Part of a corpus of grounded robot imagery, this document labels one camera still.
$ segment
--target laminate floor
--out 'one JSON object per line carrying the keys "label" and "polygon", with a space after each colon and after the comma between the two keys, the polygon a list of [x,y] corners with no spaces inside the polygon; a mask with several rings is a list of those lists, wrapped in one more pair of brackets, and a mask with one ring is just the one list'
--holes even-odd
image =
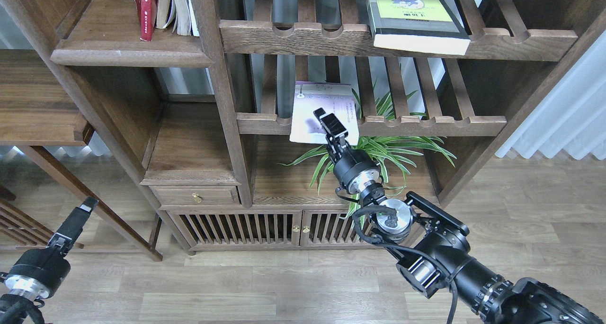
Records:
{"label": "laminate floor", "polygon": [[[0,160],[17,207],[56,229],[68,192],[24,158]],[[63,160],[146,237],[153,210],[112,158]],[[492,159],[448,212],[467,223],[471,254],[515,282],[534,277],[606,318],[606,162],[566,156]],[[95,218],[84,244],[124,245]],[[140,253],[70,253],[72,269],[43,313],[55,324],[439,324],[450,294],[417,294],[382,250],[200,252],[162,229],[164,261]],[[19,253],[3,252],[0,270]],[[481,321],[462,303],[455,324]]]}

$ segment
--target spider plant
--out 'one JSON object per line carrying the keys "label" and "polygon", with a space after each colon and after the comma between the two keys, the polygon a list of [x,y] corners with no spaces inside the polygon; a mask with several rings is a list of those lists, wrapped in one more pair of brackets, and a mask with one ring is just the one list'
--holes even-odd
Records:
{"label": "spider plant", "polygon": [[[353,95],[356,97],[357,105],[360,105],[361,103],[358,93],[355,91],[355,89],[351,89],[351,91],[353,91]],[[412,93],[408,94],[406,98],[410,99],[415,93],[416,91],[413,91]],[[390,120],[396,118],[391,92],[387,92],[385,95],[380,97],[376,102],[376,107],[377,114],[384,116],[385,119]],[[359,108],[356,109],[356,112],[357,117],[361,118],[362,115]],[[411,115],[416,115],[419,117],[427,116],[425,113],[418,112],[412,112]],[[439,152],[450,162],[450,164],[454,166],[455,163],[453,162],[453,159],[456,159],[456,156],[441,147],[440,144],[444,144],[444,141],[437,136],[361,136],[358,144],[353,146],[353,149],[362,149],[366,151],[370,158],[379,163],[379,167],[381,167],[381,175],[383,176],[383,181],[385,183],[389,183],[389,175],[386,164],[387,162],[391,162],[393,165],[398,167],[398,169],[400,169],[404,184],[402,186],[386,186],[386,189],[399,190],[399,192],[395,194],[398,195],[406,186],[406,175],[411,175],[407,166],[416,167],[415,162],[407,158],[407,155],[422,156],[423,153],[421,150]],[[318,156],[320,156],[320,161],[313,172],[309,188],[311,188],[315,182],[318,182],[318,193],[320,193],[320,188],[324,178],[328,173],[332,173],[333,169],[335,168],[335,165],[330,161],[329,154],[326,150],[326,145],[320,145],[305,152],[303,155],[299,156],[299,158],[290,162],[289,164],[280,164],[284,166],[296,166],[309,158]],[[353,195],[352,198],[357,199],[358,195]],[[359,209],[359,207],[360,205],[358,203],[350,202],[346,218],[351,216],[351,214]]]}

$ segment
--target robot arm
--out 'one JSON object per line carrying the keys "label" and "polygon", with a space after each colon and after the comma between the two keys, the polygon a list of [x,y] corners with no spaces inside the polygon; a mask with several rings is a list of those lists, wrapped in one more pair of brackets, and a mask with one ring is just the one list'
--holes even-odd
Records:
{"label": "robot arm", "polygon": [[[351,149],[347,131],[334,114],[319,108],[314,112],[324,128],[327,150],[335,165],[340,194],[360,194],[361,208],[353,216],[354,229],[362,240],[383,247],[398,260],[400,274],[426,298],[449,288],[486,324],[604,324],[582,305],[536,279],[522,278],[515,285],[470,256],[468,227],[414,192],[404,201],[388,199],[376,163],[362,150]],[[374,224],[371,235],[362,232],[359,219]],[[418,223],[426,235],[414,248],[398,245]]]}
{"label": "robot arm", "polygon": [[0,275],[10,290],[0,297],[0,323],[21,324],[30,316],[35,324],[44,324],[39,307],[44,306],[43,299],[54,295],[69,273],[70,264],[64,257],[73,248],[97,203],[87,197],[71,211],[46,248],[28,250],[8,273]]}

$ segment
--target wooden shelf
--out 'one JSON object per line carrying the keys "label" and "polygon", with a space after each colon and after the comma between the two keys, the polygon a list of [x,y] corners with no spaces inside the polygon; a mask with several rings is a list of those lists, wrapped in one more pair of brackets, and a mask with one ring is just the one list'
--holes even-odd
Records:
{"label": "wooden shelf", "polygon": [[0,145],[84,146],[92,134],[34,50],[0,50]]}
{"label": "wooden shelf", "polygon": [[215,104],[172,102],[167,105],[141,184],[239,185]]}
{"label": "wooden shelf", "polygon": [[[296,80],[307,80],[307,57],[296,58]],[[338,82],[338,60],[326,58],[327,72]],[[426,58],[416,58],[415,65],[426,106],[427,117],[410,116],[397,58],[386,58],[396,119],[376,115],[368,58],[356,58],[356,69],[362,119],[358,120],[362,136],[496,136],[507,121],[502,116],[478,116],[474,113],[456,59],[444,59],[446,72],[454,90],[450,101],[438,100],[437,91]],[[261,113],[238,113],[241,134],[289,135],[291,119],[276,114],[276,56],[266,55]]]}
{"label": "wooden shelf", "polygon": [[[255,9],[271,11],[272,0],[256,0]],[[228,53],[342,56],[441,56],[444,58],[558,61],[578,38],[571,30],[527,29],[511,0],[494,0],[508,28],[486,28],[474,0],[456,0],[472,40],[465,56],[447,56],[373,47],[370,29],[359,24],[353,0],[339,0],[340,25],[316,22],[313,0],[299,1],[299,22],[271,22],[271,13],[255,18],[221,20]]]}
{"label": "wooden shelf", "polygon": [[[347,209],[347,203],[335,195],[338,186],[334,175],[327,175],[320,190],[317,184],[308,189],[314,169],[320,158],[310,158],[296,166],[286,167],[279,163],[290,163],[315,144],[291,143],[285,136],[260,136],[258,142],[255,178],[255,206],[283,205],[290,209]],[[411,158],[417,167],[410,167],[406,190],[413,190],[437,203],[430,173],[423,157]],[[389,167],[388,186],[401,186],[402,174],[395,166]]]}
{"label": "wooden shelf", "polygon": [[61,65],[208,67],[199,37],[156,29],[150,42],[139,39],[134,0],[92,0],[51,59]]}

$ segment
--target brass knob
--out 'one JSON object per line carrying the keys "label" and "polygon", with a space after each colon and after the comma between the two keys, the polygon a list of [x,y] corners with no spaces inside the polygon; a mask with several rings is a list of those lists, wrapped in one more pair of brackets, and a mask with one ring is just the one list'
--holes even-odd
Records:
{"label": "brass knob", "polygon": [[202,202],[202,198],[200,197],[200,194],[198,194],[197,192],[191,194],[191,196],[193,196],[193,201],[195,203],[201,203]]}

